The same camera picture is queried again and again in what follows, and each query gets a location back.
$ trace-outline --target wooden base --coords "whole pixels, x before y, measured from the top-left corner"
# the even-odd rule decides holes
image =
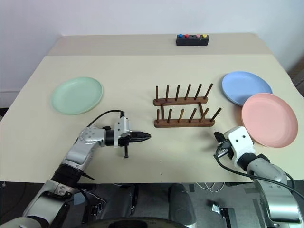
[[[200,122],[200,119],[192,119],[189,122],[189,119],[182,119],[178,122],[178,119],[172,119],[168,123],[168,120],[154,120],[154,127],[212,127],[215,124],[215,121],[210,121],[211,119],[204,119]]]
[[[185,100],[184,97],[178,97],[177,100],[175,98],[168,98],[166,101],[166,98],[159,98],[153,100],[154,106],[161,106],[162,104],[164,106],[169,105],[197,105],[198,103],[205,104],[207,103],[208,98],[204,99],[203,96],[197,97],[196,100],[194,100],[194,97],[187,97],[187,100]]]

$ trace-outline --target blue plate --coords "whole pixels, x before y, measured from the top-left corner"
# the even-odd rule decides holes
[[[236,71],[225,75],[222,88],[226,97],[239,106],[243,106],[252,95],[259,93],[272,94],[272,90],[266,81],[245,71]]]

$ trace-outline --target black box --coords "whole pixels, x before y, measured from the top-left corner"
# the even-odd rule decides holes
[[[183,35],[176,36],[177,46],[207,46],[209,42],[209,36],[206,35]]]

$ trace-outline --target white wall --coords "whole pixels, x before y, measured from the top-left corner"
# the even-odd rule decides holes
[[[254,32],[286,70],[304,55],[303,0],[0,0],[0,23],[0,89],[10,96],[60,34]]]

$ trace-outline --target wooden peg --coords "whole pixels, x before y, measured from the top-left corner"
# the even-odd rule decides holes
[[[166,90],[166,101],[168,101],[168,95],[169,95],[169,86],[167,85],[167,90]]]
[[[203,111],[203,107],[201,106],[201,102],[199,102],[199,111],[200,111],[200,115],[203,116],[204,111]]]
[[[213,115],[213,117],[210,119],[210,122],[214,121],[215,117],[217,117],[217,115],[219,114],[219,112],[220,112],[221,110],[222,110],[221,108],[219,108],[219,109],[217,110],[217,112],[216,112],[216,113]]]
[[[182,109],[182,110],[181,110],[181,112],[180,112],[180,117],[179,117],[178,122],[181,122],[182,115],[184,115],[184,111],[185,111],[185,109]]]
[[[206,116],[208,111],[209,111],[209,108],[206,108],[204,114],[201,116],[201,119],[199,120],[200,122],[202,122],[205,119],[205,116]]]
[[[200,92],[200,88],[201,88],[201,84],[199,85],[199,88],[195,94],[194,100],[196,100],[196,98],[198,98],[199,92]]]
[[[165,119],[165,111],[163,109],[163,105],[161,105],[161,119],[164,120]]]
[[[208,96],[208,94],[209,94],[209,92],[210,92],[210,90],[211,90],[212,86],[213,86],[213,84],[211,83],[211,84],[210,84],[210,86],[209,86],[209,88],[208,88],[208,90],[207,90],[206,95],[204,96],[204,99],[206,99],[206,98],[207,98],[207,96]]]
[[[156,101],[158,101],[158,86],[156,86]]]
[[[185,96],[185,100],[187,100],[187,97],[188,97],[188,94],[189,94],[189,91],[190,91],[190,87],[191,87],[191,84],[189,84],[189,86],[188,86],[188,89],[187,89],[187,92],[186,92],[186,96]]]
[[[160,123],[160,110],[157,109],[157,119],[156,119],[156,122],[159,124]]]
[[[180,91],[180,85],[177,86],[176,95],[175,95],[175,101],[177,101],[177,98],[179,96],[179,91]]]
[[[193,119],[193,117],[194,117],[195,112],[196,112],[196,108],[193,109],[193,112],[192,112],[191,117],[190,117],[190,119],[189,119],[189,123],[191,123],[191,121],[192,121],[192,119]]]
[[[170,123],[172,109],[169,109],[168,123]]]

